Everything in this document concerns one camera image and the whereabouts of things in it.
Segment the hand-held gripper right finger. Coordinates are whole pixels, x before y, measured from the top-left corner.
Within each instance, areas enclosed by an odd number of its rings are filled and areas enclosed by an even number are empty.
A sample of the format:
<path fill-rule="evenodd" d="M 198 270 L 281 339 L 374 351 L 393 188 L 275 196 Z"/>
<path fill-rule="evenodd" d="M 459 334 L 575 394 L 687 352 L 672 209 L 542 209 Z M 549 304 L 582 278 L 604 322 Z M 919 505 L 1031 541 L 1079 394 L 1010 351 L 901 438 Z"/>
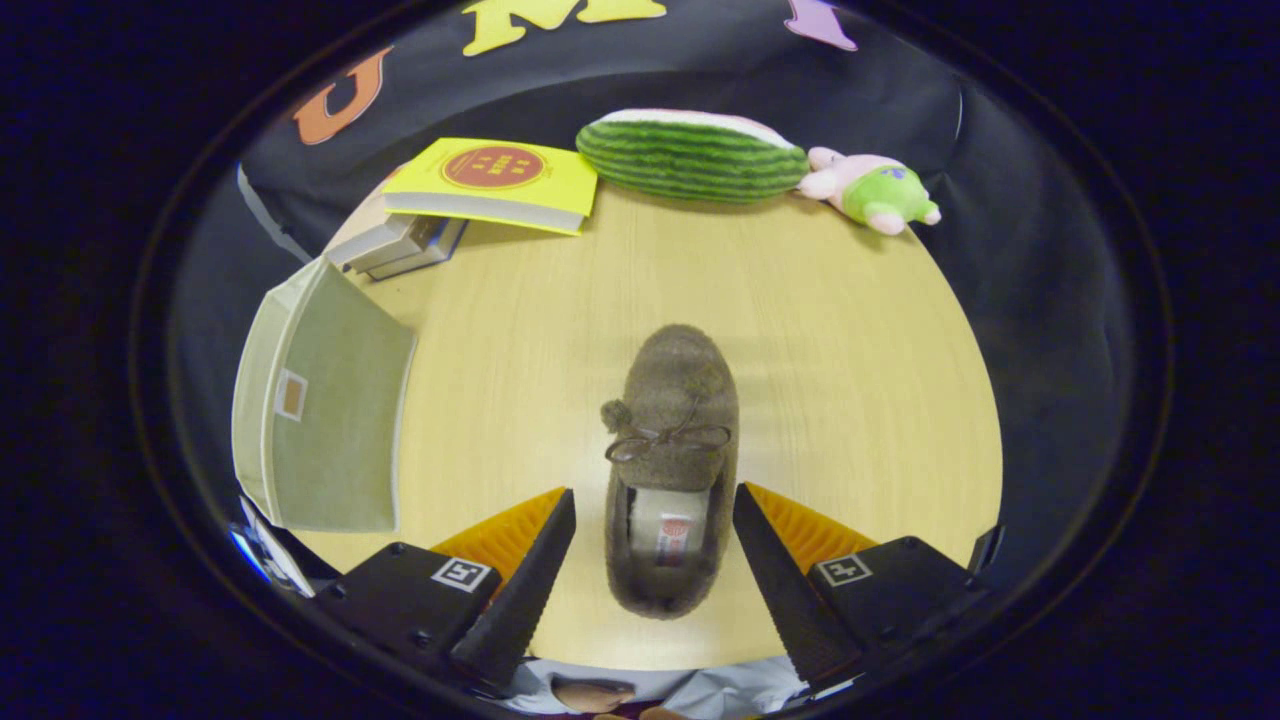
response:
<path fill-rule="evenodd" d="M 895 673 L 951 641 L 992 593 L 915 536 L 877 543 L 753 483 L 736 489 L 733 529 L 810 691 Z"/>

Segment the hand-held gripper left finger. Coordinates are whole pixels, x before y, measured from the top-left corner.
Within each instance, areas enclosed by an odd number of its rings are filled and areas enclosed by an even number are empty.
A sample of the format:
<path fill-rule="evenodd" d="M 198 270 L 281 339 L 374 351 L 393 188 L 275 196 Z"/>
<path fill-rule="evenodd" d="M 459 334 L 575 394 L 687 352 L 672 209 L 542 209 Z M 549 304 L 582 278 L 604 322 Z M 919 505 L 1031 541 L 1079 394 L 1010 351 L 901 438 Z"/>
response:
<path fill-rule="evenodd" d="M 507 696 L 575 532 L 573 492 L 554 488 L 431 548 L 392 542 L 315 602 L 416 673 Z"/>

